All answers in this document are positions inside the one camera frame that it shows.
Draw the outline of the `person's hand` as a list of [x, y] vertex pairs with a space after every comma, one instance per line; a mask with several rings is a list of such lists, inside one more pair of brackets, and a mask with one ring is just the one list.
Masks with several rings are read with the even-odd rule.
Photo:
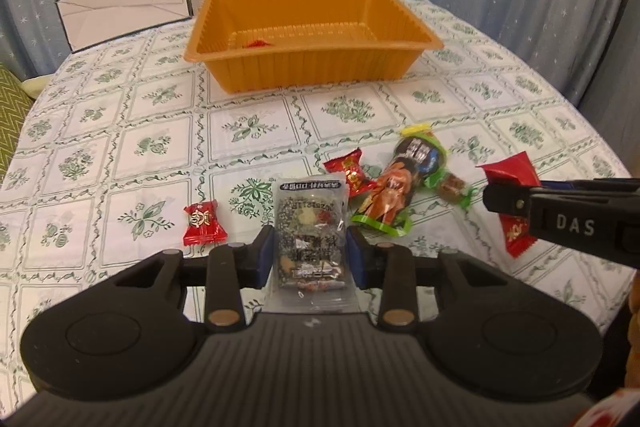
[[587, 388], [594, 404], [573, 426], [639, 425], [639, 272], [628, 303], [604, 335], [602, 359]]

